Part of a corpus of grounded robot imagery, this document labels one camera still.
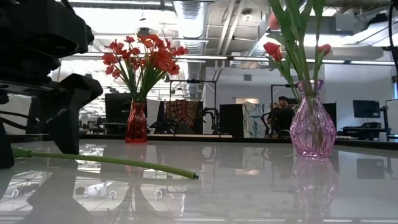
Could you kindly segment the black partition panel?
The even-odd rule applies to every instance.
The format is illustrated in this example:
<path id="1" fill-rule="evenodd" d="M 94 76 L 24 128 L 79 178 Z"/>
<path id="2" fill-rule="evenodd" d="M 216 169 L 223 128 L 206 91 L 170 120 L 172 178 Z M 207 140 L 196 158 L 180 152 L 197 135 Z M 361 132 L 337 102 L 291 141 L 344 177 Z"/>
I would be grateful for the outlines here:
<path id="1" fill-rule="evenodd" d="M 243 106 L 242 104 L 220 105 L 220 132 L 243 138 Z"/>

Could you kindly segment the black metal frame rig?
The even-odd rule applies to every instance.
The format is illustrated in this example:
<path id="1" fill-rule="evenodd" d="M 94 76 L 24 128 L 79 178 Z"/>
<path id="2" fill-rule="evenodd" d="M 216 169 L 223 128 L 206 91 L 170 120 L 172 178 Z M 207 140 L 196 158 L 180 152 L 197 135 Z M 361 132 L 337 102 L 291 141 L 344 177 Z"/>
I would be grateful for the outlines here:
<path id="1" fill-rule="evenodd" d="M 190 89 L 190 87 L 193 85 L 205 85 L 207 83 L 212 83 L 214 85 L 214 103 L 213 103 L 213 107 L 206 107 L 204 106 L 204 102 L 203 103 L 203 108 L 201 109 L 201 111 L 199 112 L 199 117 L 201 118 L 202 124 L 205 123 L 205 121 L 203 120 L 203 118 L 207 115 L 210 114 L 211 118 L 212 118 L 212 122 L 211 122 L 211 128 L 212 128 L 212 134 L 219 134 L 220 133 L 220 126 L 219 126 L 219 122 L 220 122 L 220 112 L 218 111 L 218 109 L 216 108 L 216 98 L 217 98 L 217 91 L 216 91 L 216 82 L 215 81 L 205 81 L 205 80 L 196 80 L 196 79 L 188 79 L 188 80 L 180 80 L 180 82 L 182 83 L 186 83 L 188 85 L 188 89 Z M 169 92 L 169 101 L 171 101 L 171 96 L 172 96 L 172 91 L 170 90 Z"/>

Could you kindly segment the blue white patterned cloth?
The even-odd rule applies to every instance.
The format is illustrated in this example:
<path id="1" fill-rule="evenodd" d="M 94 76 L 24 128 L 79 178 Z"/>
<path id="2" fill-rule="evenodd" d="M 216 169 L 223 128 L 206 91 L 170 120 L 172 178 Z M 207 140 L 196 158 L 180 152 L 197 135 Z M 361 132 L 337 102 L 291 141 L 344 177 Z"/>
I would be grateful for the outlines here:
<path id="1" fill-rule="evenodd" d="M 266 104 L 254 104 L 245 102 L 243 109 L 243 134 L 244 138 L 264 138 L 266 133 L 266 118 L 262 121 L 261 117 L 270 112 Z"/>

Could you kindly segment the pink ribbed glass vase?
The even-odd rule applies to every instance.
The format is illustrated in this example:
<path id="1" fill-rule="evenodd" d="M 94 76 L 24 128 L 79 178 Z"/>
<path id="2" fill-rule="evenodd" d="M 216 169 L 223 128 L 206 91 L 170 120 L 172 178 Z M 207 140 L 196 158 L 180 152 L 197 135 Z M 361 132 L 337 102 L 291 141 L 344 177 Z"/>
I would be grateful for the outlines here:
<path id="1" fill-rule="evenodd" d="M 319 99 L 323 80 L 301 81 L 301 102 L 290 125 L 290 139 L 297 154 L 328 157 L 335 145 L 336 128 Z"/>

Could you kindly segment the person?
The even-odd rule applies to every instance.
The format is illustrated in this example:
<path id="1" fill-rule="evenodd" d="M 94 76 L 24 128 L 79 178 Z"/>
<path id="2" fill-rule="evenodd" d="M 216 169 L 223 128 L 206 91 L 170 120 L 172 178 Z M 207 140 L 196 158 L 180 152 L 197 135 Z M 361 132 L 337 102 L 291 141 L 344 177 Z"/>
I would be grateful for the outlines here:
<path id="1" fill-rule="evenodd" d="M 289 106 L 288 98 L 280 96 L 276 107 L 271 109 L 267 117 L 267 123 L 271 125 L 273 132 L 279 134 L 281 131 L 289 131 L 295 116 L 294 109 Z"/>

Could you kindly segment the red blossom spray green stems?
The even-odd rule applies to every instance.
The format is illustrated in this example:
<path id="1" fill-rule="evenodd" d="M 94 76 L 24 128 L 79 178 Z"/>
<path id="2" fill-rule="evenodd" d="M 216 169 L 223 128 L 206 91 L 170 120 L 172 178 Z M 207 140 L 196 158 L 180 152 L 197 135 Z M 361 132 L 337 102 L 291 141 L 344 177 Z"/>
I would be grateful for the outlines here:
<path id="1" fill-rule="evenodd" d="M 152 87 L 168 75 L 159 68 L 159 50 L 171 44 L 154 34 L 140 36 L 139 42 L 145 50 L 145 57 L 140 59 L 139 95 L 145 102 Z"/>
<path id="2" fill-rule="evenodd" d="M 111 75 L 114 79 L 120 78 L 127 86 L 133 102 L 142 102 L 138 93 L 139 79 L 136 77 L 140 70 L 141 51 L 132 44 L 135 39 L 131 36 L 126 36 L 122 42 L 115 39 L 106 49 L 110 52 L 104 53 L 102 61 L 106 65 L 105 74 Z"/>
<path id="3" fill-rule="evenodd" d="M 180 56 L 188 54 L 189 50 L 185 47 L 164 47 L 159 50 L 159 68 L 169 75 L 178 75 L 180 67 L 177 60 Z"/>

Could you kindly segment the red glass vase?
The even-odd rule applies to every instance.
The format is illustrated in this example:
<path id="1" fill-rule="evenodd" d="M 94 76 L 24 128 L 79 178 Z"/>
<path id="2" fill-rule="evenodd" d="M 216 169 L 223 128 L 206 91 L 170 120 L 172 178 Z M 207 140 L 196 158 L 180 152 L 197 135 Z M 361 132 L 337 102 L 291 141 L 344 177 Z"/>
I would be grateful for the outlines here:
<path id="1" fill-rule="evenodd" d="M 147 120 L 144 113 L 146 104 L 132 102 L 127 120 L 125 143 L 144 144 L 147 142 Z"/>

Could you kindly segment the white panel on stand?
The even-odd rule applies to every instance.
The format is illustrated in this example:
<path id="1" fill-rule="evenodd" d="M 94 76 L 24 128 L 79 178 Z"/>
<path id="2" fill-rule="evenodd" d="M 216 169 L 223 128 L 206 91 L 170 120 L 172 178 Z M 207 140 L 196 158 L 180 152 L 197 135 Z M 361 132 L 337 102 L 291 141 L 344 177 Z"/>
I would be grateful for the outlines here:
<path id="1" fill-rule="evenodd" d="M 389 125 L 390 133 L 398 135 L 398 99 L 386 100 L 387 106 L 387 122 Z"/>

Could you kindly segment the silver ventilation duct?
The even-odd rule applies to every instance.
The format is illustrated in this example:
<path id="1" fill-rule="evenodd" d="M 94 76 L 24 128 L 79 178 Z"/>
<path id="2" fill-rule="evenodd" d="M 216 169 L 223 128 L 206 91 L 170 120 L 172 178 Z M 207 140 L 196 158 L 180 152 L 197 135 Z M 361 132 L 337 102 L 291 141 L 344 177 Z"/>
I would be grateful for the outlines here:
<path id="1" fill-rule="evenodd" d="M 205 42 L 205 22 L 208 4 L 200 1 L 173 1 L 177 13 L 178 34 L 183 40 L 180 44 L 188 49 L 188 54 L 202 55 Z M 187 62 L 186 79 L 199 80 L 202 63 Z M 200 101 L 203 86 L 200 83 L 187 83 L 188 99 Z"/>

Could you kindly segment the black computer monitor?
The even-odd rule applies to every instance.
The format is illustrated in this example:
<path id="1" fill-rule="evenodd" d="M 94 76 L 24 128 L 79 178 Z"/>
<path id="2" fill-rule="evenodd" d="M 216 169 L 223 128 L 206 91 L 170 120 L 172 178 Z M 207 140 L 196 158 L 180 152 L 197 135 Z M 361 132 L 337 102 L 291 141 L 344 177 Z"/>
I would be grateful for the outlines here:
<path id="1" fill-rule="evenodd" d="M 378 101 L 353 100 L 355 118 L 380 118 L 380 105 Z"/>
<path id="2" fill-rule="evenodd" d="M 129 93 L 105 94 L 105 110 L 108 122 L 126 124 L 130 114 L 131 100 Z"/>

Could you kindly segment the orange mandala tapestry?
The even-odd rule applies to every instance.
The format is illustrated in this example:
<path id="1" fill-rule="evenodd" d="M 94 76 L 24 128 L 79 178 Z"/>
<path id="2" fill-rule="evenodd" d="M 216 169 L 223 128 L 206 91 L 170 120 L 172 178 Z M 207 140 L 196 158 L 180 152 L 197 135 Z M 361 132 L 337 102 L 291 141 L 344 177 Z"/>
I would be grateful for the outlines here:
<path id="1" fill-rule="evenodd" d="M 200 134 L 203 125 L 199 112 L 203 108 L 201 101 L 176 100 L 166 102 L 166 115 L 168 120 L 186 123 L 191 133 Z"/>

